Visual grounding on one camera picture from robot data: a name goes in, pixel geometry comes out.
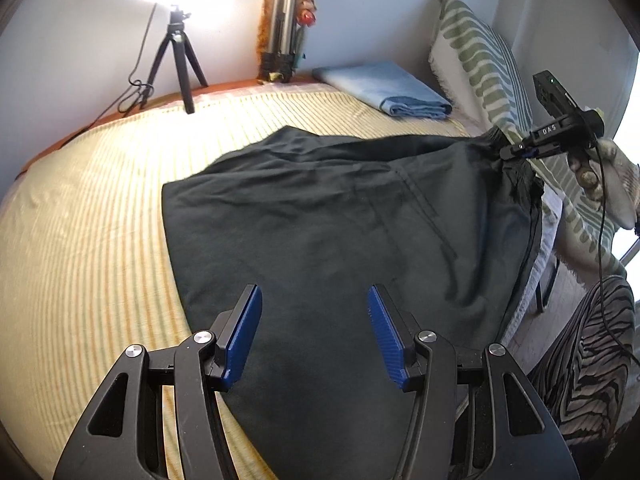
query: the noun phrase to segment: metal pivot bolt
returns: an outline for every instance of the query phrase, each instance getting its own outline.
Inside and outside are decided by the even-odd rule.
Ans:
[[[209,341],[211,341],[212,337],[213,336],[211,335],[211,332],[203,330],[202,332],[198,332],[197,334],[195,334],[193,336],[193,340],[198,344],[204,345],[204,343],[208,343]]]
[[[423,330],[418,334],[418,339],[423,343],[435,343],[438,336],[431,330]]]
[[[493,343],[491,345],[489,345],[489,353],[491,355],[495,355],[495,356],[503,356],[506,354],[506,350],[504,349],[504,346],[498,344],[498,343]]]
[[[131,345],[124,351],[124,353],[127,355],[127,357],[138,357],[140,354],[142,354],[142,346]]]

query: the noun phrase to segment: bed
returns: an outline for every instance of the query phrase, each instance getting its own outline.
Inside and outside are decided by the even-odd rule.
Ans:
[[[394,120],[323,84],[210,92],[196,106],[190,116],[173,102],[98,126],[33,163],[2,202],[0,353],[11,358],[0,360],[0,420],[44,479],[124,348],[190,334],[164,241],[162,184],[286,124],[363,138],[481,133],[460,112]],[[168,468],[180,478],[169,388],[164,402]],[[274,478],[222,415],[240,478]]]

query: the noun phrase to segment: power cord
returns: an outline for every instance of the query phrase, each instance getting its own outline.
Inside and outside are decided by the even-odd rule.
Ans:
[[[127,81],[129,83],[129,86],[127,87],[127,89],[122,94],[120,94],[118,97],[116,97],[115,101],[113,103],[111,103],[109,106],[107,106],[100,113],[100,115],[98,115],[95,118],[94,122],[92,122],[88,126],[82,128],[82,130],[78,131],[75,135],[69,137],[62,144],[61,147],[66,146],[72,140],[75,140],[79,136],[81,136],[82,134],[87,133],[105,115],[105,113],[107,113],[109,110],[111,110],[111,108],[114,105],[117,104],[118,105],[118,112],[123,114],[124,117],[127,117],[133,111],[133,109],[142,102],[143,95],[145,93],[147,94],[147,98],[151,97],[154,94],[153,85],[149,85],[148,83],[145,83],[140,79],[133,79],[132,80],[131,78],[136,73],[136,70],[138,69],[138,66],[140,65],[140,59],[142,59],[142,52],[145,49],[146,37],[149,34],[149,28],[151,27],[151,22],[153,21],[153,18],[154,18],[154,15],[156,13],[156,9],[157,8],[158,8],[158,4],[154,4],[154,6],[151,9],[151,14],[149,15],[149,19],[146,22],[145,33],[142,36],[142,42],[140,43],[140,50],[138,51],[138,58],[136,59],[136,64],[134,65],[133,70],[131,70],[131,72],[129,73],[129,76],[127,77]],[[131,102],[131,104],[129,106],[127,106],[126,108],[124,108],[124,105],[134,96],[135,96],[135,99]]]
[[[600,279],[600,314],[602,315],[602,322],[604,324],[604,328],[607,330],[610,338],[615,341],[615,343],[620,347],[620,349],[628,355],[633,362],[640,367],[640,360],[633,354],[633,352],[629,351],[623,344],[620,339],[616,337],[616,335],[611,331],[609,327],[609,321],[607,321],[607,317],[604,315],[604,291],[603,291],[603,280],[602,280],[602,234],[604,232],[604,223],[607,215],[607,187],[604,181],[604,166],[602,164],[602,156],[600,155],[600,147],[598,146],[598,139],[593,135],[595,139],[596,145],[596,154],[598,155],[598,163],[600,164],[600,181],[602,183],[602,220],[600,222],[600,233],[598,234],[598,277]]]

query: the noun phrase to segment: blue textured pad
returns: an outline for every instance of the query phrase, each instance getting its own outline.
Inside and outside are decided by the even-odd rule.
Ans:
[[[409,380],[404,369],[404,348],[375,286],[369,289],[368,300],[369,317],[385,361],[386,372],[398,388],[403,389]]]
[[[231,388],[232,384],[242,376],[261,315],[262,291],[257,286],[246,302],[244,312],[238,320],[236,330],[226,348],[225,373],[221,378],[226,389]]]

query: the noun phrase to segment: tripod leg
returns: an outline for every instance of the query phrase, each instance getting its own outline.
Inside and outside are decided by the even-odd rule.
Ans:
[[[184,102],[184,110],[188,114],[193,114],[195,108],[193,106],[193,96],[191,95],[191,86],[189,83],[189,73],[187,72],[187,57],[184,48],[184,34],[175,33],[171,38],[174,46],[175,67],[178,71],[178,82],[180,83],[180,93]]]
[[[167,46],[169,45],[169,41],[171,41],[171,35],[167,34],[160,43],[158,47],[158,52],[156,53],[156,58],[154,59],[154,63],[151,66],[151,71],[149,72],[149,77],[146,79],[146,83],[150,86],[153,85],[156,80],[156,75],[158,75],[158,69],[160,68],[160,63],[162,62],[162,56],[166,51]],[[142,101],[140,101],[140,109],[145,107],[146,101],[149,99],[149,94],[151,93],[151,89],[149,87],[145,88],[142,92]]]
[[[195,72],[195,75],[198,78],[198,81],[203,87],[209,86],[209,84],[207,83],[207,80],[204,77],[204,72],[200,68],[198,59],[196,58],[196,53],[193,51],[193,47],[191,46],[191,41],[189,41],[189,38],[187,37],[186,34],[183,34],[182,36],[184,38],[184,49],[185,49],[185,52],[187,53],[187,59],[189,60],[189,63],[191,63],[191,67],[193,68],[193,71]]]

